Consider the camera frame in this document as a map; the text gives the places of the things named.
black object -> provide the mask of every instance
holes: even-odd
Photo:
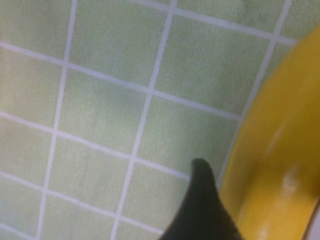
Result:
[[[181,207],[159,240],[242,240],[219,198],[210,165],[194,159],[191,170]]]

yellow bucket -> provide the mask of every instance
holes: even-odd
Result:
[[[228,161],[220,197],[244,239],[301,240],[320,196],[320,26],[264,84]]]

green tiled wall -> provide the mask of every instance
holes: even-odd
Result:
[[[0,239],[156,240],[192,158],[219,176],[253,85],[319,12],[316,0],[1,0]]]

yellow plastic rim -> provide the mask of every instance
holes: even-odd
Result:
[[[320,195],[320,26],[264,84],[220,197],[246,240],[301,240]]]

white grout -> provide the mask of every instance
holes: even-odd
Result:
[[[160,11],[168,11],[169,10],[169,5],[159,3],[156,1],[152,1],[152,0],[129,0],[129,2],[135,3],[135,4],[140,4],[145,7],[157,9]]]
[[[88,140],[86,140],[84,138],[81,138],[81,137],[78,137],[78,136],[73,136],[73,135],[71,135],[69,133],[66,133],[66,132],[58,131],[57,135],[59,137],[62,137],[62,138],[65,138],[65,139],[69,139],[69,140],[72,140],[72,141],[77,142],[77,143],[81,143],[81,144],[86,145],[86,146],[88,146],[88,147],[90,147],[92,149],[97,149],[97,150],[99,150],[101,152],[104,152],[104,153],[107,153],[107,154],[111,154],[111,155],[119,157],[119,158],[123,158],[123,159],[130,159],[131,158],[131,155],[129,155],[127,153],[123,153],[123,152],[120,152],[120,151],[113,150],[111,148],[96,144],[94,142],[90,142],[90,141],[88,141]]]
[[[6,173],[4,171],[0,171],[0,176],[5,178],[5,179],[9,179],[9,180],[15,181],[17,183],[26,185],[26,186],[28,186],[30,188],[33,188],[35,190],[38,190],[38,191],[42,191],[43,190],[43,188],[41,186],[38,186],[37,184],[34,184],[34,183],[29,182],[27,180],[21,179],[21,178],[19,178],[17,176],[11,175],[11,174]]]
[[[139,84],[136,84],[133,82],[129,82],[129,81],[125,81],[125,80],[121,80],[121,79],[115,78],[114,76],[110,76],[110,75],[102,73],[102,72],[91,70],[91,69],[85,68],[83,66],[73,64],[73,63],[69,63],[68,67],[70,69],[77,70],[78,72],[88,74],[88,75],[91,75],[91,76],[94,76],[94,77],[97,77],[100,79],[104,79],[104,80],[107,80],[108,82],[111,82],[111,83],[114,83],[114,84],[117,84],[117,85],[120,85],[120,86],[123,86],[126,88],[134,89],[134,90],[141,91],[144,93],[147,93],[149,90],[149,88],[146,86],[142,86],[142,85],[139,85]]]
[[[120,220],[123,221],[123,222],[129,223],[129,224],[135,225],[135,226],[137,226],[139,228],[145,229],[145,230],[147,230],[149,232],[158,234],[158,235],[161,235],[161,234],[164,233],[164,231],[162,231],[162,230],[160,230],[158,228],[143,224],[141,222],[137,222],[137,221],[132,220],[131,218],[128,218],[128,217],[125,217],[125,216],[121,216]]]
[[[199,102],[196,102],[196,101],[191,101],[191,100],[188,100],[188,99],[185,99],[185,98],[181,98],[181,97],[178,97],[178,96],[174,96],[174,95],[168,94],[166,92],[153,90],[152,94],[154,96],[157,96],[157,97],[160,97],[160,98],[163,98],[163,99],[167,99],[167,100],[170,100],[170,101],[175,102],[175,103],[183,104],[183,105],[186,105],[186,106],[191,107],[191,108],[204,110],[204,111],[206,111],[208,113],[215,114],[215,115],[218,115],[218,116],[222,116],[222,117],[225,117],[227,119],[234,119],[234,120],[239,120],[240,119],[240,116],[235,114],[235,113],[223,111],[223,110],[217,109],[215,107],[204,105],[202,103],[199,103]]]
[[[33,188],[35,190],[38,190],[38,191],[42,191],[43,190],[43,188],[41,186],[38,186],[38,185],[36,185],[34,183],[28,182],[28,181],[26,181],[24,179],[21,179],[19,177],[13,176],[11,174],[8,174],[8,173],[2,172],[2,171],[0,171],[0,176],[4,177],[6,179],[12,180],[14,182],[26,185],[26,186],[28,186],[30,188]],[[87,204],[85,202],[82,202],[79,199],[64,195],[63,193],[52,191],[52,190],[48,189],[47,190],[47,194],[50,195],[50,196],[56,197],[56,198],[63,199],[63,200],[68,201],[70,203],[79,205],[80,207],[82,207],[84,209],[88,209],[88,210],[93,211],[95,213],[102,214],[102,215],[105,215],[105,216],[108,216],[108,217],[112,217],[112,218],[116,218],[116,214],[114,212],[111,212],[111,211],[108,211],[108,210],[104,210],[104,209],[100,209],[98,207],[95,207],[95,206],[92,206],[92,205]],[[156,234],[162,234],[163,233],[163,231],[158,229],[158,228],[146,225],[146,224],[144,224],[142,222],[136,221],[134,219],[131,219],[131,218],[128,218],[128,217],[125,217],[125,216],[120,216],[119,219],[121,221],[130,223],[130,224],[135,225],[135,226],[137,226],[139,228],[145,229],[147,231],[150,231],[150,232],[153,232],[153,233],[156,233]],[[5,229],[5,230],[7,230],[9,232],[12,232],[12,233],[14,233],[14,234],[16,234],[18,236],[24,237],[26,239],[35,240],[34,238],[28,236],[27,234],[25,234],[23,232],[20,232],[20,231],[12,228],[10,226],[7,226],[7,225],[4,225],[4,224],[0,223],[0,228]]]
[[[98,207],[95,207],[95,206],[92,206],[92,205],[87,204],[85,202],[82,202],[82,201],[80,201],[80,200],[78,200],[76,198],[73,198],[73,197],[70,197],[70,196],[66,196],[66,195],[64,195],[62,193],[59,193],[59,192],[56,192],[56,191],[48,190],[47,194],[50,195],[50,196],[54,196],[56,198],[60,198],[60,199],[66,200],[68,202],[74,203],[74,204],[79,205],[80,207],[82,207],[84,209],[91,210],[91,211],[93,211],[95,213],[106,215],[108,217],[113,217],[113,218],[116,217],[116,214],[111,212],[111,211],[100,209]]]
[[[162,57],[163,57],[163,54],[165,52],[167,39],[168,39],[168,36],[169,36],[170,27],[171,27],[173,15],[174,15],[174,9],[176,7],[176,4],[177,4],[177,0],[171,0],[169,11],[167,13],[167,17],[166,17],[166,20],[165,20],[165,23],[164,23],[163,33],[162,33],[162,36],[161,36],[158,52],[157,52],[157,55],[156,55],[153,72],[152,72],[152,75],[151,75],[151,78],[150,78],[149,91],[148,91],[147,96],[145,98],[145,102],[144,102],[143,111],[142,111],[142,114],[141,114],[141,117],[140,117],[137,134],[135,136],[133,149],[132,149],[132,154],[131,154],[131,159],[130,159],[129,166],[128,166],[128,169],[127,169],[127,172],[126,172],[126,175],[125,175],[124,184],[123,184],[122,191],[121,191],[121,196],[120,196],[120,201],[119,201],[119,204],[118,204],[118,207],[117,207],[117,210],[116,210],[115,221],[114,221],[114,224],[113,224],[113,227],[112,227],[112,231],[111,231],[111,235],[110,235],[110,240],[115,240],[116,239],[116,234],[117,234],[117,230],[118,230],[118,226],[119,226],[119,221],[120,221],[120,218],[121,218],[121,215],[122,215],[122,210],[123,210],[123,207],[124,207],[124,204],[125,204],[125,200],[126,200],[129,184],[130,184],[130,181],[131,181],[131,177],[132,177],[132,174],[133,174],[133,171],[134,171],[135,158],[137,157],[137,153],[138,153],[141,137],[142,137],[143,130],[144,130],[145,123],[146,123],[146,119],[147,119],[147,114],[148,114],[149,107],[150,107],[150,104],[151,104],[152,93],[153,93],[153,90],[154,90],[155,85],[156,85],[156,81],[157,81],[158,72],[159,72],[159,69],[160,69]]]
[[[27,239],[27,240],[35,240],[34,237],[29,236],[28,234],[25,234],[25,233],[22,232],[22,231],[18,231],[18,230],[14,229],[14,228],[12,228],[12,227],[10,227],[10,226],[7,226],[7,225],[5,225],[5,224],[0,223],[0,228],[1,228],[1,229],[4,229],[4,230],[6,230],[6,231],[8,231],[8,232],[10,232],[10,233],[12,233],[12,234],[15,234],[15,235],[17,235],[17,236],[19,236],[19,237],[25,238],[25,239]]]
[[[227,20],[223,20],[223,19],[219,19],[213,16],[206,16],[206,15],[202,15],[196,12],[192,12],[192,11],[188,11],[188,10],[184,10],[184,9],[180,9],[177,8],[174,11],[174,14],[179,15],[179,16],[183,16],[189,19],[194,19],[197,21],[201,21],[204,23],[208,23],[208,24],[212,24],[212,25],[216,25],[216,26],[220,26],[226,29],[232,29],[232,30],[236,30],[236,31],[240,31],[246,34],[250,34],[250,35],[254,35],[260,38],[265,38],[265,39],[271,39],[272,38],[272,33],[270,32],[266,32],[266,31],[262,31],[262,30],[258,30],[249,26],[243,26],[231,21],[227,21]]]
[[[247,111],[249,110],[253,100],[255,99],[255,97],[256,97],[256,95],[258,93],[261,81],[263,80],[263,77],[265,75],[265,71],[266,71],[266,69],[268,67],[269,60],[270,60],[270,58],[272,56],[272,53],[274,51],[276,42],[277,42],[277,40],[279,38],[279,35],[280,35],[280,32],[281,32],[281,28],[282,28],[282,26],[283,26],[283,24],[285,22],[287,14],[289,12],[289,8],[291,6],[291,1],[292,0],[286,0],[284,5],[283,5],[281,14],[280,14],[279,19],[278,19],[278,21],[276,23],[276,26],[275,26],[273,37],[271,38],[270,44],[269,44],[269,46],[268,46],[268,48],[266,50],[265,56],[264,56],[264,58],[262,60],[261,66],[259,68],[258,74],[257,74],[256,79],[255,79],[255,82],[254,82],[253,87],[251,89],[251,92],[249,94],[248,100],[247,100],[247,102],[246,102],[246,104],[244,106],[240,121],[239,121],[239,123],[238,123],[238,125],[236,127],[235,134],[234,134],[233,139],[231,141],[228,153],[227,153],[226,158],[225,158],[225,160],[223,162],[223,165],[222,165],[219,177],[218,177],[217,186],[219,188],[222,185],[223,177],[225,175],[225,171],[226,171],[226,168],[227,168],[227,165],[228,165],[228,160],[229,160],[229,157],[231,155],[232,149],[233,149],[233,147],[235,145],[239,129],[240,129],[241,125],[244,122],[244,119],[245,119],[245,116],[247,114]]]
[[[139,157],[136,157],[134,159],[134,161],[136,163],[139,163],[139,164],[142,164],[144,166],[159,170],[159,171],[164,172],[166,174],[173,175],[173,176],[175,176],[177,178],[180,178],[180,179],[185,179],[185,180],[189,180],[190,179],[190,176],[185,174],[185,173],[179,172],[177,170],[171,169],[171,168],[166,167],[166,166],[159,165],[159,164],[154,163],[152,161],[144,160],[144,159],[141,159]]]
[[[41,53],[38,53],[38,52],[35,52],[35,51],[31,51],[31,50],[22,48],[22,47],[14,46],[12,44],[9,44],[9,43],[3,42],[3,41],[0,41],[0,47],[4,48],[4,49],[7,49],[7,50],[10,50],[10,51],[15,52],[15,53],[19,53],[19,54],[22,54],[22,55],[33,57],[33,58],[36,58],[36,59],[39,59],[39,60],[43,60],[43,61],[46,61],[46,62],[49,62],[49,63],[53,63],[53,64],[57,64],[57,65],[62,65],[63,64],[63,60],[61,60],[61,59],[57,59],[57,58],[52,57],[52,56],[47,56],[47,55],[44,55],[44,54],[41,54]]]
[[[37,130],[42,130],[42,131],[45,131],[45,132],[48,132],[48,133],[53,133],[54,132],[54,130],[52,128],[50,128],[50,127],[42,126],[40,124],[27,121],[27,120],[25,120],[23,118],[11,115],[11,114],[3,112],[3,111],[0,111],[0,116],[5,117],[5,118],[7,118],[7,119],[9,119],[9,120],[11,120],[13,122],[16,122],[16,123],[19,123],[19,124],[23,124],[23,125],[26,125],[28,127],[31,127],[31,128],[37,129]],[[69,134],[67,132],[63,132],[63,131],[59,131],[58,130],[58,131],[56,131],[56,135],[61,137],[61,138],[65,138],[65,139],[69,139],[71,141],[74,141],[76,143],[80,143],[80,144],[86,145],[86,146],[88,146],[88,147],[90,147],[92,149],[99,150],[99,151],[101,151],[103,153],[106,153],[106,154],[110,154],[110,155],[113,155],[113,156],[116,156],[116,157],[119,157],[119,158],[123,158],[123,159],[127,159],[127,160],[131,159],[131,155],[130,154],[113,150],[113,149],[108,148],[106,146],[102,146],[102,145],[99,145],[97,143],[88,141],[88,140],[86,140],[84,138],[81,138],[79,136],[71,135],[71,134]],[[135,161],[140,163],[140,164],[142,164],[142,165],[145,165],[145,166],[157,169],[159,171],[162,171],[164,173],[167,173],[167,174],[170,174],[170,175],[174,175],[174,176],[176,176],[178,178],[189,179],[189,176],[187,176],[186,174],[184,174],[182,172],[179,172],[177,170],[168,168],[166,166],[162,166],[160,164],[157,164],[157,163],[154,163],[154,162],[150,162],[148,160],[144,160],[144,159],[141,159],[141,158],[138,158],[138,157],[135,158]]]
[[[295,39],[291,39],[291,38],[287,38],[285,36],[279,36],[277,38],[277,42],[278,43],[282,43],[282,44],[287,44],[287,45],[290,45],[290,46],[294,46],[297,44],[297,40]]]
[[[43,126],[43,125],[38,124],[38,123],[27,121],[27,120],[25,120],[25,119],[23,119],[21,117],[14,116],[14,115],[6,113],[4,111],[0,111],[0,116],[4,117],[6,119],[9,119],[9,120],[11,120],[13,122],[26,125],[26,126],[28,126],[30,128],[33,128],[33,129],[39,129],[39,130],[42,130],[42,131],[45,131],[45,132],[48,132],[48,133],[52,133],[53,132],[53,129],[50,128],[50,127]]]
[[[43,227],[43,220],[44,220],[44,214],[45,214],[45,208],[46,208],[47,191],[48,191],[52,163],[54,160],[55,147],[56,147],[56,141],[57,141],[57,132],[58,132],[60,114],[61,114],[61,109],[62,109],[62,104],[63,104],[66,79],[67,79],[68,62],[69,62],[69,56],[70,56],[71,44],[72,44],[72,35],[73,35],[74,25],[75,25],[75,20],[76,20],[77,3],[78,3],[78,0],[72,0],[72,3],[71,3],[70,18],[69,18],[68,31],[67,31],[66,43],[65,43],[65,49],[64,49],[62,73],[61,73],[61,79],[60,79],[58,99],[57,99],[57,104],[56,104],[54,125],[53,125],[53,134],[52,134],[52,139],[51,139],[47,169],[45,172],[44,186],[43,186],[42,198],[41,198],[41,204],[40,204],[39,220],[38,220],[38,226],[37,226],[37,231],[36,231],[36,239],[37,240],[40,240],[42,227]]]

